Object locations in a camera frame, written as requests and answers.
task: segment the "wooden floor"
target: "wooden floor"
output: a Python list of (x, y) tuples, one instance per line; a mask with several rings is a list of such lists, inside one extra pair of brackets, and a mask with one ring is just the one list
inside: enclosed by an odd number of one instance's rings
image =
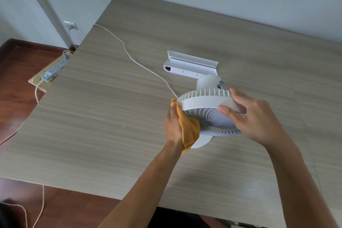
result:
[[(13, 134), (37, 105), (35, 87), (28, 79), (49, 65), (60, 54), (15, 48), (0, 62), (0, 142)], [(0, 145), (1, 151), (8, 143)], [(0, 201), (23, 205), (29, 227), (42, 205), (42, 186), (0, 177)], [(96, 228), (119, 200), (45, 186), (45, 209), (36, 228)], [(23, 210), (13, 207), (23, 227)], [(202, 217), (212, 228), (224, 227), (212, 217)]]

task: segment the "orange cloth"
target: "orange cloth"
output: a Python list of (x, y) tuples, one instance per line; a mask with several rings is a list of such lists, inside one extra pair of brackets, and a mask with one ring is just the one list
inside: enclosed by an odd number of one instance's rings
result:
[(184, 114), (181, 106), (177, 103), (175, 98), (171, 101), (171, 106), (177, 105), (177, 114), (179, 116), (179, 124), (182, 127), (183, 133), (183, 151), (182, 155), (186, 153), (191, 146), (195, 143), (195, 141), (199, 138), (199, 120), (195, 118), (188, 118), (186, 114)]

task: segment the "person's right arm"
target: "person's right arm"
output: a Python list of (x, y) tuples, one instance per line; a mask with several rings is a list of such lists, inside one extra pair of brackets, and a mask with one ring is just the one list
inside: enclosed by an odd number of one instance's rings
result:
[(288, 228), (338, 228), (327, 204), (306, 168), (301, 152), (287, 135), (269, 103), (231, 88), (234, 100), (246, 108), (242, 116), (220, 105), (217, 110), (229, 117), (248, 138), (263, 145), (276, 173), (281, 204)]

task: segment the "baseboard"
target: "baseboard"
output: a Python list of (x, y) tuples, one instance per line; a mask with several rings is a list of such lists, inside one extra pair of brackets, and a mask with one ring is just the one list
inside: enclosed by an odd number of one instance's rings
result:
[[(8, 54), (10, 54), (15, 49), (15, 47), (45, 51), (48, 53), (58, 53), (58, 54), (62, 54), (62, 52), (66, 50), (66, 48), (63, 48), (63, 47), (32, 43), (32, 42), (17, 40), (17, 39), (9, 39), (0, 47), (0, 61), (2, 61), (3, 58), (5, 58)], [(76, 49), (72, 46), (70, 47), (69, 50), (75, 51)]]

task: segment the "desk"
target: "desk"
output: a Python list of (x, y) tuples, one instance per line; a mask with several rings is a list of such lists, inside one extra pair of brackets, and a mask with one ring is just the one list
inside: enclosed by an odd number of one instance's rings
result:
[[(167, 50), (218, 61), (228, 86), (269, 101), (341, 218), (341, 45), (160, 0), (112, 0), (97, 24), (178, 95), (195, 89), (196, 79), (166, 72)], [(94, 26), (8, 141), (0, 175), (122, 199), (165, 143), (172, 98)], [(242, 135), (215, 137), (183, 155), (160, 206), (285, 227), (269, 156)]]

